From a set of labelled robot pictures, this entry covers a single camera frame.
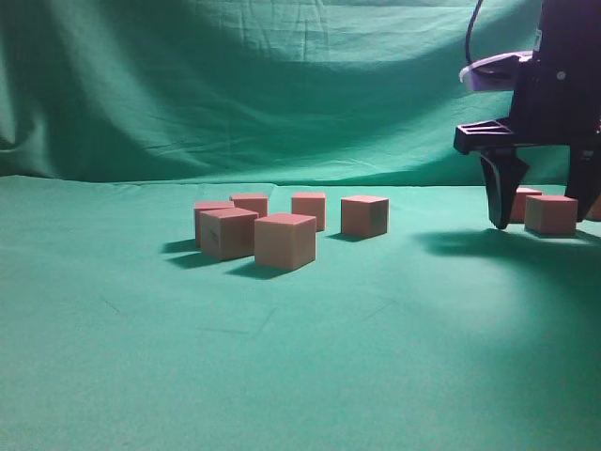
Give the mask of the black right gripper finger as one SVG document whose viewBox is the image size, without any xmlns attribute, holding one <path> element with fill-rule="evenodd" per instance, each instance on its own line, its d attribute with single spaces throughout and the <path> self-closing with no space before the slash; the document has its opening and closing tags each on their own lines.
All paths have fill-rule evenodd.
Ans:
<svg viewBox="0 0 601 451">
<path fill-rule="evenodd" d="M 511 218 L 516 191 L 529 170 L 516 148 L 492 148 L 480 152 L 485 179 L 488 218 L 497 229 L 505 229 Z"/>
<path fill-rule="evenodd" d="M 577 221 L 583 221 L 600 196 L 599 146 L 570 147 L 564 195 L 577 201 Z"/>
</svg>

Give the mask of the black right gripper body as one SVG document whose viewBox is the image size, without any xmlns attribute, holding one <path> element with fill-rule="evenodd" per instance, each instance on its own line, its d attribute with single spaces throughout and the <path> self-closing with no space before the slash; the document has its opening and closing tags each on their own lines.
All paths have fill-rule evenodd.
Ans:
<svg viewBox="0 0 601 451">
<path fill-rule="evenodd" d="M 487 148 L 591 144 L 600 128 L 600 4 L 544 1 L 528 81 L 507 117 L 455 129 L 462 154 Z"/>
</svg>

